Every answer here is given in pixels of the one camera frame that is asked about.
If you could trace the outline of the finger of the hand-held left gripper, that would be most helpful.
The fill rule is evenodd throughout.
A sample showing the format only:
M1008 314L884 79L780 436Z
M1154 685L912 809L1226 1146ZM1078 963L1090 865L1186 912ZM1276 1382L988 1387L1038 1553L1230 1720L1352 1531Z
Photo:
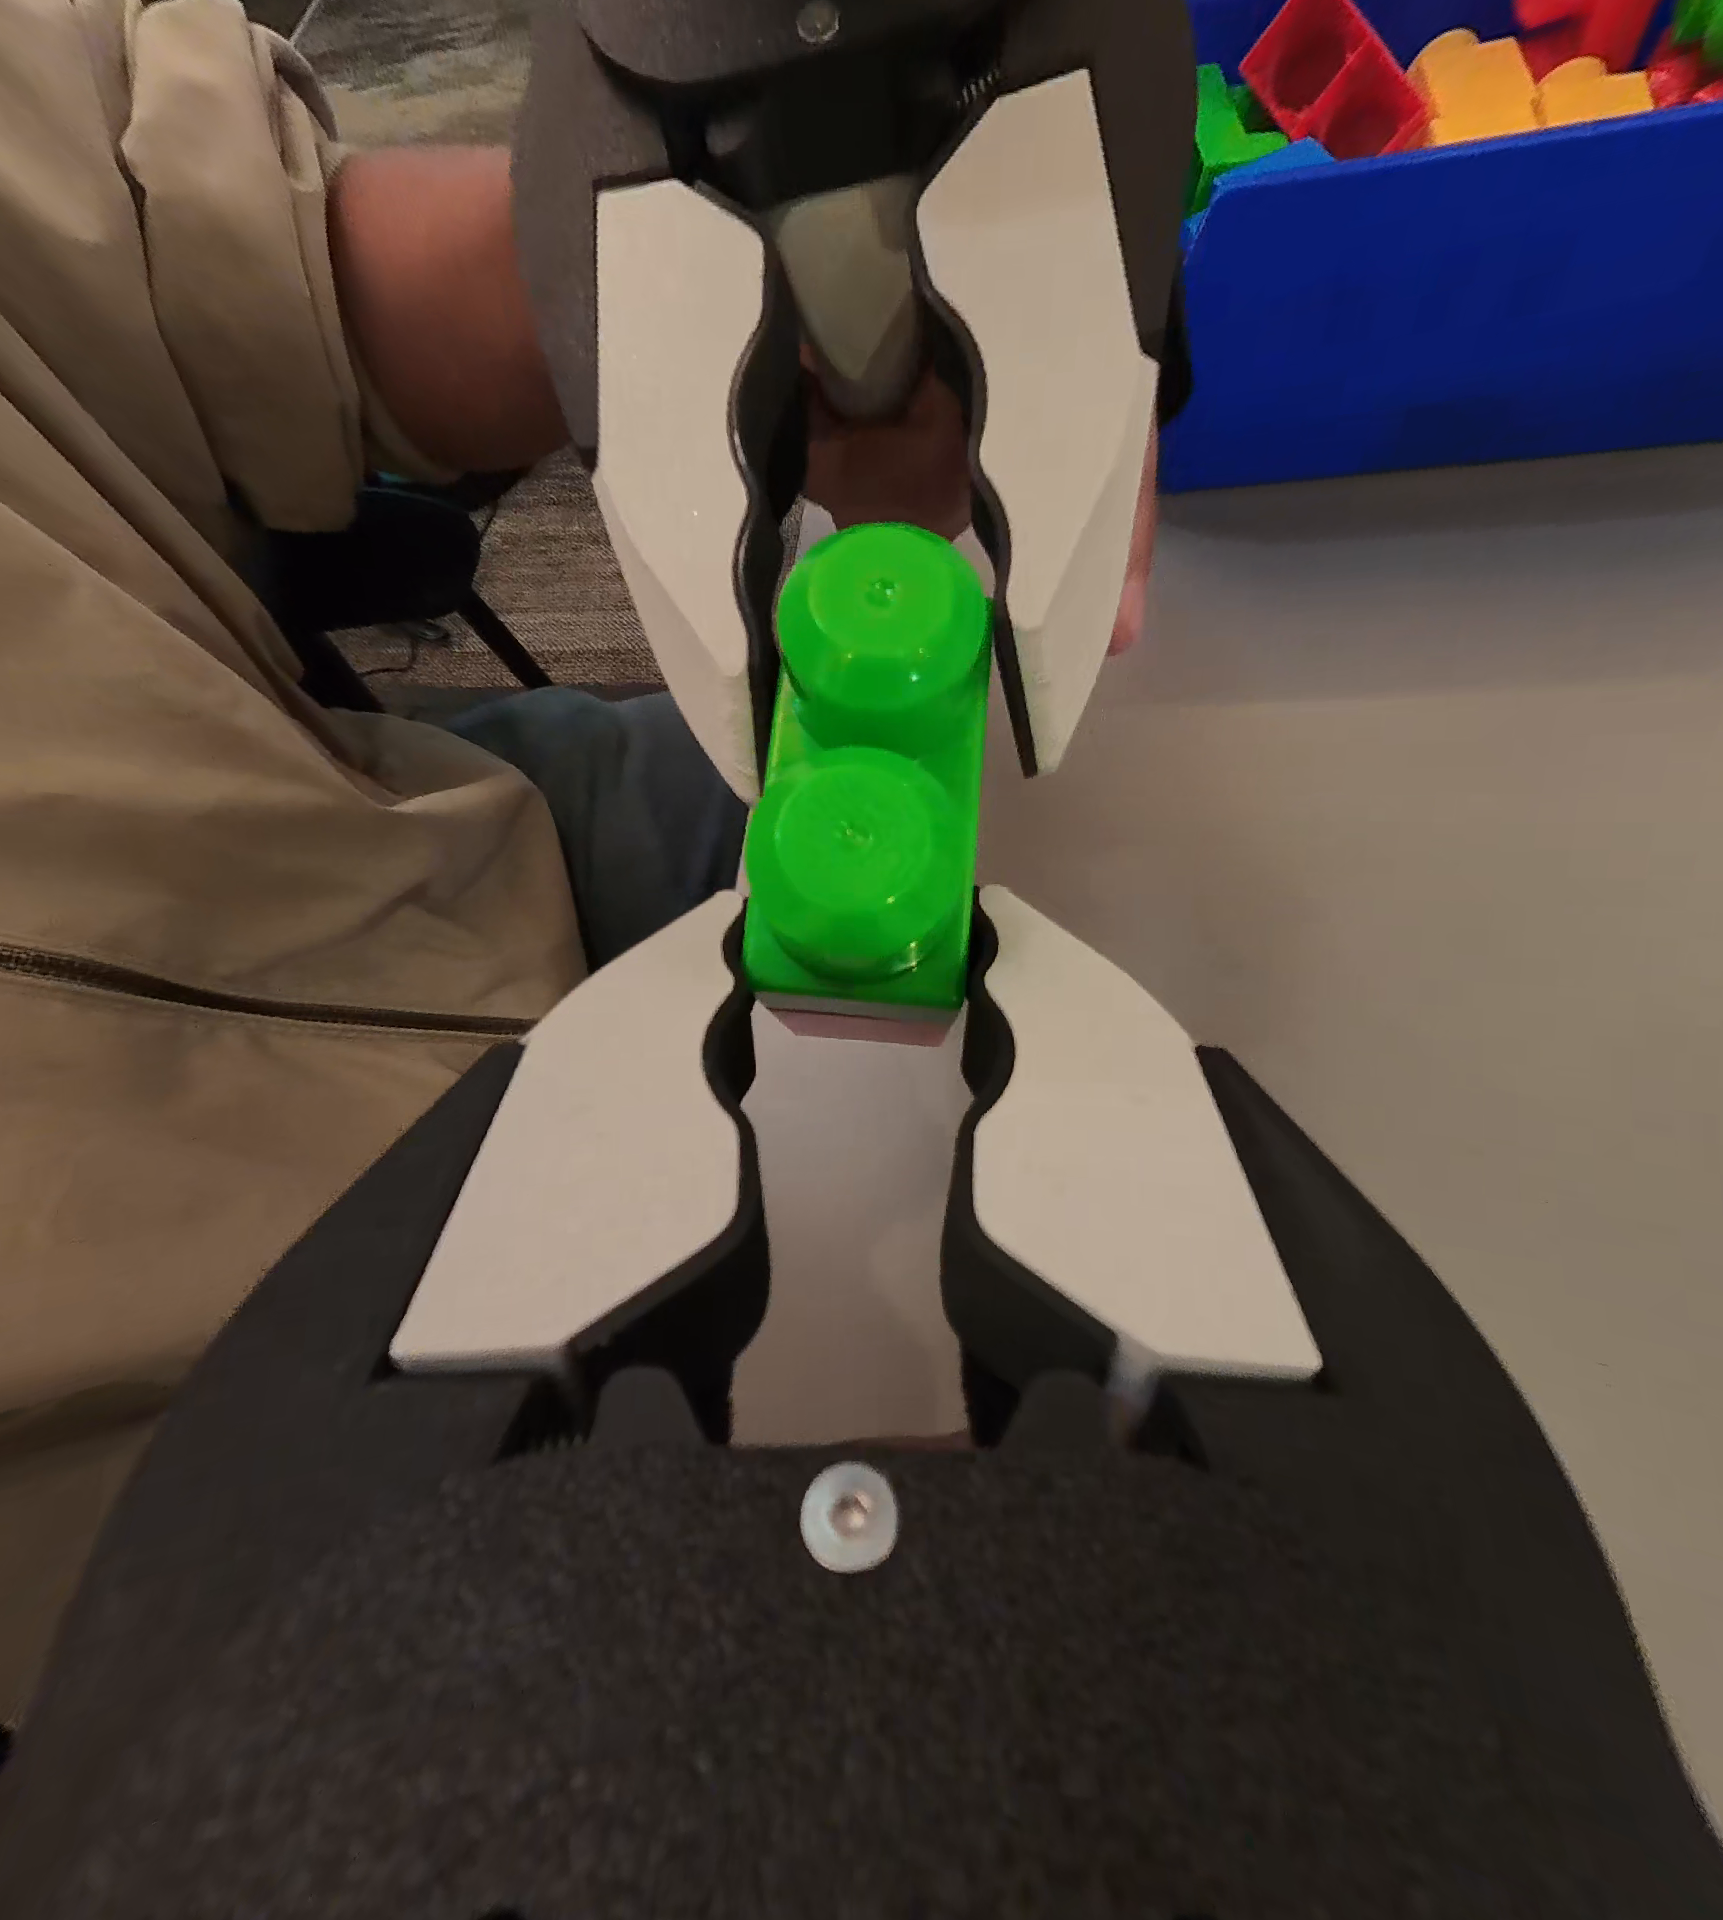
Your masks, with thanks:
M1110 655L1156 419L1094 80L994 99L922 187L918 276L962 345L1018 753L1054 775Z
M798 336L768 236L662 178L596 205L594 492L642 633L736 792L756 792L774 702L780 509L772 464Z

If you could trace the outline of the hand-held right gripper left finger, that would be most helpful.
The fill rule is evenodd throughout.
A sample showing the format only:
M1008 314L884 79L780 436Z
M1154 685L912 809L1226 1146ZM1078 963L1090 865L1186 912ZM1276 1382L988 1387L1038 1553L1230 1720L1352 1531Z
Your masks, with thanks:
M744 898L594 972L520 1048L391 1359L730 1381L770 1302Z

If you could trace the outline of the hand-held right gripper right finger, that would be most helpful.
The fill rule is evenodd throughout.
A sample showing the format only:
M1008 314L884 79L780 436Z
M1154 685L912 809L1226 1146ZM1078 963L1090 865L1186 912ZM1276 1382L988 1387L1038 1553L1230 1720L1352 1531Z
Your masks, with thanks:
M1004 1384L1306 1384L1322 1356L1186 1029L1000 884L978 892L940 1291Z

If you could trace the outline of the blue storage bin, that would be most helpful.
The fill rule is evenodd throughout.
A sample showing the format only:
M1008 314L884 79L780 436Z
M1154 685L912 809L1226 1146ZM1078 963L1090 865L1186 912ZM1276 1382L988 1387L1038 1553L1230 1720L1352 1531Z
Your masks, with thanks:
M1723 104L1232 183L1162 491L1723 443Z

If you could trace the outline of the green mega block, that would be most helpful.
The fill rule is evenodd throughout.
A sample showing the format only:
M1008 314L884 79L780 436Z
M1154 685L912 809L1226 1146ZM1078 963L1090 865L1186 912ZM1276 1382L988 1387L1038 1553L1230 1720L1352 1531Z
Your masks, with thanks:
M794 566L776 629L744 851L752 993L778 1012L944 1026L968 995L988 594L952 542L858 524Z

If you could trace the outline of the person's left forearm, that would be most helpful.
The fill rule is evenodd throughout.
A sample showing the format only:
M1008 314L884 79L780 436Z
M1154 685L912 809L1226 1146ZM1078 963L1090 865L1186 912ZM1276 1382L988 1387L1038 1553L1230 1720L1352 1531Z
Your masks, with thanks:
M508 146L349 157L329 240L353 355L421 456L455 474L524 474L560 452Z

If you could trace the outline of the pile of colourful blocks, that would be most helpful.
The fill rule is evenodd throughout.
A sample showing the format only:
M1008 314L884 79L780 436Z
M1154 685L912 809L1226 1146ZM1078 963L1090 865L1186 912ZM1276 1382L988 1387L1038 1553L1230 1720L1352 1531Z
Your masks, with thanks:
M1362 5L1290 3L1234 69L1198 74L1188 212L1232 177L1300 172L1723 102L1723 3L1508 5L1408 60Z

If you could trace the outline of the person's left hand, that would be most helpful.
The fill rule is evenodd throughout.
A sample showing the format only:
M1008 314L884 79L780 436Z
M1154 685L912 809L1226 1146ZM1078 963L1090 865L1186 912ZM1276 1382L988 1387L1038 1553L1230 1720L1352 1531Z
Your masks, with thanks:
M1146 629L1148 592L1160 534L1160 423L1154 421L1144 451L1134 526L1130 536L1124 584L1114 612L1110 661L1136 649Z

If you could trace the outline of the person's jeans leg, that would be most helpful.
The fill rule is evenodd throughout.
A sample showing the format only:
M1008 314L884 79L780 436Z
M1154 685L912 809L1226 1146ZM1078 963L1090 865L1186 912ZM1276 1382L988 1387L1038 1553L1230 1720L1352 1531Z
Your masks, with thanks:
M738 888L748 809L668 693L534 688L447 729L542 792L590 970Z

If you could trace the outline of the person's beige jacket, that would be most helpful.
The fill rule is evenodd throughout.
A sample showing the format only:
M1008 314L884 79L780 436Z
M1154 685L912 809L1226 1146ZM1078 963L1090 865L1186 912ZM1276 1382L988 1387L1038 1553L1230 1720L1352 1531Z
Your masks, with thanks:
M249 580L467 477L353 355L347 159L243 5L0 5L0 1728L193 1359L584 977L538 790Z

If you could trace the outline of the black stool frame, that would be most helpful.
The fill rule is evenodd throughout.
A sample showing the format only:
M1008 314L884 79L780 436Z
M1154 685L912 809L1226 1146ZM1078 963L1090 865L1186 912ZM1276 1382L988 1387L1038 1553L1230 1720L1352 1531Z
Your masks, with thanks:
M257 533L249 580L297 652L313 701L383 713L333 637L451 616L470 627L520 688L552 686L478 588L484 533L476 516L496 512L524 477L512 470L423 485L385 474L359 492L343 531Z

